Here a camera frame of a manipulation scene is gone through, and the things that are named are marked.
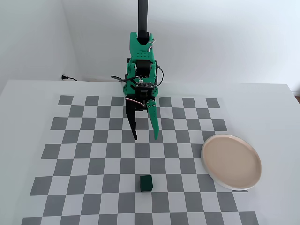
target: dark green block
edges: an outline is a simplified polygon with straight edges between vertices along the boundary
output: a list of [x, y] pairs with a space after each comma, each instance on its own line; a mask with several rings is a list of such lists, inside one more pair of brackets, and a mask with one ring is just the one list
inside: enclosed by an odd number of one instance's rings
[[152, 176], [151, 175], [140, 176], [140, 186], [141, 186], [141, 192], [152, 191], [153, 189]]

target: cable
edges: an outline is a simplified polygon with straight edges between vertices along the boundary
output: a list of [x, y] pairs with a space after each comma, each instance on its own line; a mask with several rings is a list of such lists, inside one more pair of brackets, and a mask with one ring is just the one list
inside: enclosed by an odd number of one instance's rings
[[132, 102], [135, 102], [135, 103], [137, 103], [137, 104], [140, 104], [142, 107], [145, 107], [145, 105], [143, 104], [143, 103], [141, 103], [141, 102], [138, 102], [138, 101], [135, 101], [135, 100], [133, 100], [133, 99], [131, 99], [131, 98], [125, 98], [127, 101], [132, 101]]

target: white square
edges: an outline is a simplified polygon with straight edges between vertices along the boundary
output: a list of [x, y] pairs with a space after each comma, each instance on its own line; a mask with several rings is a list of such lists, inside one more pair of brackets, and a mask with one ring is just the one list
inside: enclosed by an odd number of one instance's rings
[[76, 158], [73, 160], [71, 176], [87, 175], [89, 169], [89, 158]]
[[164, 144], [163, 143], [150, 143], [150, 157], [151, 158], [164, 158]]
[[173, 110], [171, 107], [160, 107], [160, 117], [173, 119]]
[[96, 118], [97, 117], [97, 106], [85, 106], [83, 111], [83, 117]]
[[186, 199], [183, 192], [169, 192], [170, 212], [187, 212]]
[[193, 151], [191, 144], [178, 143], [178, 156], [179, 158], [193, 158]]
[[214, 130], [211, 119], [199, 119], [201, 130]]
[[77, 143], [93, 143], [94, 130], [80, 130]]
[[70, 176], [52, 177], [48, 195], [66, 195]]
[[184, 192], [200, 192], [197, 174], [182, 174]]
[[194, 158], [196, 173], [197, 174], [207, 174], [205, 168], [202, 165], [202, 161], [200, 158]]
[[135, 224], [134, 213], [119, 213], [117, 225], [133, 225]]
[[106, 143], [92, 143], [90, 158], [105, 158], [106, 146]]
[[111, 118], [123, 118], [124, 107], [123, 106], [111, 106]]
[[170, 213], [153, 213], [153, 224], [154, 225], [171, 225]]
[[195, 101], [196, 108], [206, 108], [206, 109], [208, 108], [206, 98], [204, 98], [204, 97], [195, 97], [194, 101]]
[[122, 130], [108, 130], [107, 143], [122, 143]]
[[191, 141], [191, 144], [203, 144], [203, 135], [201, 130], [189, 130], [189, 139]]
[[149, 143], [149, 130], [138, 130], [137, 136], [135, 143]]
[[121, 146], [121, 158], [135, 157], [135, 143], [122, 143]]
[[80, 215], [83, 205], [83, 195], [66, 195], [63, 216]]
[[177, 143], [175, 130], [162, 130], [164, 143]]
[[166, 174], [181, 174], [179, 158], [165, 158]]
[[102, 193], [100, 214], [118, 213], [119, 193]]
[[242, 225], [239, 212], [222, 212], [224, 225]]
[[152, 195], [151, 192], [135, 193], [135, 213], [152, 212]]
[[86, 178], [85, 194], [102, 193], [103, 175], [89, 175]]
[[206, 225], [204, 212], [188, 212], [187, 219], [188, 225]]
[[95, 130], [108, 130], [109, 118], [96, 118]]
[[82, 118], [72, 118], [67, 119], [66, 130], [80, 130]]
[[220, 212], [219, 200], [216, 192], [201, 192], [204, 212]]
[[77, 144], [61, 144], [58, 158], [74, 158]]
[[135, 158], [135, 173], [150, 174], [150, 158]]
[[120, 174], [119, 193], [135, 192], [135, 175]]
[[120, 174], [121, 158], [106, 158], [104, 174]]
[[152, 174], [152, 182], [152, 192], [168, 192], [166, 174]]
[[99, 215], [80, 215], [79, 225], [98, 225]]
[[186, 119], [174, 119], [175, 130], [188, 130]]
[[197, 119], [198, 114], [196, 108], [184, 108], [184, 113], [187, 119]]
[[173, 108], [183, 108], [183, 101], [181, 97], [171, 97], [171, 105]]

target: wire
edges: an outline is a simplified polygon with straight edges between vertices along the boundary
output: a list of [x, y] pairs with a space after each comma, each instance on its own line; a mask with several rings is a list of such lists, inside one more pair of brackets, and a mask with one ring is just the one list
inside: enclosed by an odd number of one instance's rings
[[132, 102], [135, 102], [135, 103], [137, 103], [137, 104], [140, 104], [142, 107], [145, 107], [145, 105], [143, 104], [143, 103], [141, 103], [141, 102], [138, 102], [138, 101], [135, 101], [135, 100], [133, 100], [133, 99], [131, 99], [131, 98], [125, 98], [127, 101], [132, 101]]
[[164, 80], [164, 72], [163, 72], [163, 70], [162, 70], [160, 67], [157, 67], [157, 68], [161, 70], [161, 72], [163, 73], [163, 77], [161, 78], [160, 83], [159, 83], [158, 85], [154, 85], [154, 87], [158, 87], [159, 85], [161, 85], [161, 83], [162, 83], [163, 80]]

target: gray square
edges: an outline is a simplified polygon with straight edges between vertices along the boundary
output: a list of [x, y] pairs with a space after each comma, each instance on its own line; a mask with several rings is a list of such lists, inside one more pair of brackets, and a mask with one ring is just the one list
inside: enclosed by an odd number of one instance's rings
[[258, 225], [255, 212], [239, 212], [242, 225]]
[[117, 193], [119, 192], [119, 174], [105, 174], [103, 176], [102, 193]]
[[21, 225], [40, 225], [42, 217], [24, 217]]
[[193, 97], [183, 97], [182, 102], [184, 108], [196, 108]]
[[237, 212], [238, 209], [232, 192], [217, 192], [221, 212]]
[[61, 216], [65, 198], [65, 195], [48, 195], [43, 217]]
[[81, 214], [82, 215], [99, 214], [100, 203], [101, 203], [101, 194], [85, 194], [83, 196]]
[[178, 147], [175, 143], [164, 143], [165, 158], [178, 158]]
[[109, 130], [122, 130], [123, 118], [110, 118], [109, 119]]
[[170, 212], [167, 192], [152, 192], [152, 212]]
[[100, 175], [104, 173], [105, 158], [91, 158], [88, 175]]
[[65, 130], [67, 122], [67, 117], [54, 117], [50, 130]]
[[152, 174], [165, 174], [165, 158], [150, 158]]
[[208, 174], [197, 174], [200, 192], [216, 192], [213, 179]]
[[46, 144], [41, 159], [58, 158], [61, 144]]
[[227, 131], [225, 121], [223, 119], [212, 119], [211, 121], [215, 131]]
[[219, 102], [216, 98], [206, 98], [207, 107], [220, 108]]
[[181, 174], [167, 174], [168, 192], [183, 192]]
[[111, 114], [110, 106], [98, 106], [97, 109], [97, 118], [109, 118]]
[[206, 225], [224, 225], [221, 212], [205, 212]]
[[154, 139], [154, 132], [153, 130], [149, 130], [149, 143], [163, 143], [163, 133], [159, 130], [158, 138]]
[[85, 104], [87, 106], [98, 106], [99, 96], [87, 96], [85, 99]]
[[172, 107], [171, 97], [160, 97], [159, 107]]
[[107, 143], [106, 158], [121, 158], [122, 143]]
[[200, 192], [185, 192], [187, 212], [204, 212]]
[[135, 174], [135, 158], [121, 158], [120, 174]]
[[48, 195], [52, 177], [35, 177], [30, 195]]
[[69, 117], [82, 117], [84, 106], [72, 105], [69, 113]]
[[62, 143], [63, 144], [77, 143], [78, 137], [79, 137], [79, 130], [65, 130]]
[[172, 225], [188, 225], [188, 214], [186, 212], [170, 213]]
[[179, 162], [182, 174], [196, 174], [196, 167], [193, 158], [180, 158]]
[[177, 143], [191, 143], [188, 130], [176, 130]]
[[80, 215], [62, 216], [60, 225], [79, 225]]
[[135, 212], [135, 194], [119, 193], [118, 213]]
[[92, 144], [77, 144], [74, 158], [90, 158]]
[[58, 105], [71, 105], [73, 101], [72, 95], [61, 95]]
[[187, 127], [189, 130], [201, 130], [198, 119], [187, 119]]
[[153, 225], [152, 213], [135, 213], [135, 225]]
[[84, 194], [87, 176], [71, 176], [67, 187], [67, 195]]
[[122, 143], [134, 143], [135, 138], [133, 137], [131, 130], [122, 130]]
[[124, 105], [124, 97], [112, 96], [111, 106], [123, 106], [123, 105]]
[[95, 130], [93, 143], [107, 143], [108, 130]]
[[210, 112], [208, 109], [196, 109], [199, 119], [210, 119]]
[[135, 143], [135, 157], [136, 158], [149, 158], [150, 145], [149, 143]]
[[186, 118], [184, 108], [172, 108], [172, 111], [173, 111], [174, 119], [185, 119]]
[[81, 130], [94, 130], [96, 118], [83, 118], [81, 121]]
[[73, 159], [57, 159], [54, 176], [70, 176]]
[[136, 118], [136, 130], [148, 130], [149, 129], [149, 122], [148, 118]]
[[175, 124], [173, 119], [162, 118], [161, 119], [162, 130], [175, 130]]
[[213, 135], [216, 135], [214, 131], [206, 131], [206, 130], [202, 131], [202, 136], [204, 141], [206, 141], [208, 138], [210, 138]]

